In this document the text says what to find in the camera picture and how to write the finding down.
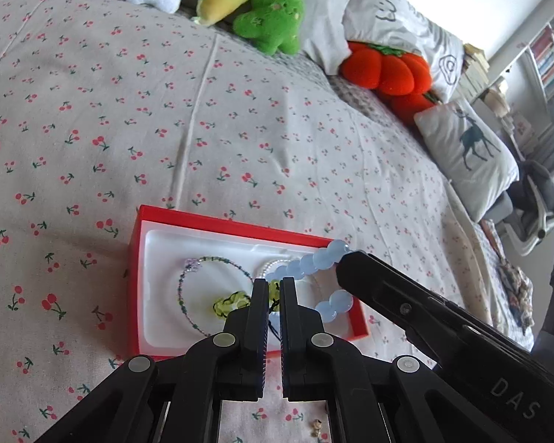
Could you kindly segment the green star plush toy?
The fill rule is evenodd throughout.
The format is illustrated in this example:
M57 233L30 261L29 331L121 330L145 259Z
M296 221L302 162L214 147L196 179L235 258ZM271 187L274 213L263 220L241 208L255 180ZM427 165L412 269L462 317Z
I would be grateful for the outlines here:
M304 11L304 0L251 0L251 9L234 20L233 31L267 55L295 55Z

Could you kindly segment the orange pumpkin plush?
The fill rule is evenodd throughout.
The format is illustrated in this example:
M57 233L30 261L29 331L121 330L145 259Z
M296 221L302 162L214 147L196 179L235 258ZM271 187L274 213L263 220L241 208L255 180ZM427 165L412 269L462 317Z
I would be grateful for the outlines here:
M348 47L339 73L372 91L406 126L414 126L415 115L435 105L429 64L421 56L373 43L348 41Z

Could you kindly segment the office chair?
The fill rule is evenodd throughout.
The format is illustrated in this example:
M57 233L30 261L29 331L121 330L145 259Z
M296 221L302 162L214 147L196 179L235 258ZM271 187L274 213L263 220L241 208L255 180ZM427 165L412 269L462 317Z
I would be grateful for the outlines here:
M543 164L523 154L513 118L505 116L499 122L519 165L519 180L498 196L484 219L500 227L515 251L526 256L554 229L554 177Z

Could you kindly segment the gold earring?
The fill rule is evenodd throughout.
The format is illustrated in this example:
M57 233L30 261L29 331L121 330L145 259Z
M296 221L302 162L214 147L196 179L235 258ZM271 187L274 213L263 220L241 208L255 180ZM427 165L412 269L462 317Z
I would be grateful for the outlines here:
M322 422L319 419L315 419L311 423L311 436L318 438L322 432Z

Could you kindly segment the white printed pillow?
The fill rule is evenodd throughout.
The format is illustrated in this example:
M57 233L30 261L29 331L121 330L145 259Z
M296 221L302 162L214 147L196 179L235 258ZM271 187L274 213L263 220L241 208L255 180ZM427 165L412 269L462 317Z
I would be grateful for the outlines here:
M432 91L448 102L461 73L461 40L418 12L408 0L304 0L301 51L327 75L338 73L350 42L371 43L421 56Z

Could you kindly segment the deer print cushion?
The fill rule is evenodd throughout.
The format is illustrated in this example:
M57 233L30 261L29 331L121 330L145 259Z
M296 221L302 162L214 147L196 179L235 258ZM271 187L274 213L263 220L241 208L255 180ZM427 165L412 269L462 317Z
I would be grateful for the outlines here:
M414 121L472 221L481 221L499 196L519 180L514 156L465 98L417 113Z

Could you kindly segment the cherry print bed sheet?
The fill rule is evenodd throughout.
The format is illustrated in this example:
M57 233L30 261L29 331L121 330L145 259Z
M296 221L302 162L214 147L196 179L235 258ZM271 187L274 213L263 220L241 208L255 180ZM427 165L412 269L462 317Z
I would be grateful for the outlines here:
M121 0L0 0L0 442L127 357L152 205L340 239L523 347L481 229L371 94Z

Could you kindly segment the white bookshelf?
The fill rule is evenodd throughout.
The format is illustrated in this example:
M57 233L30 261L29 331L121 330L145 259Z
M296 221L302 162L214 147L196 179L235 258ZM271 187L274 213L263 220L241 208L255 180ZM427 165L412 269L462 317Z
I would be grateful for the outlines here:
M554 0L541 0L488 61L488 83L472 107L495 131L512 123L533 147L554 126Z

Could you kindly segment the red jewelry box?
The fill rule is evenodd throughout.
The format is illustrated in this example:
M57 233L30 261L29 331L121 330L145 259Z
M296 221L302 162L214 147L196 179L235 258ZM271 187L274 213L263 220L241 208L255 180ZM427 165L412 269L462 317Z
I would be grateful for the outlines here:
M130 240L129 351L165 359L184 354L223 323L220 297L329 244L324 237L143 205Z

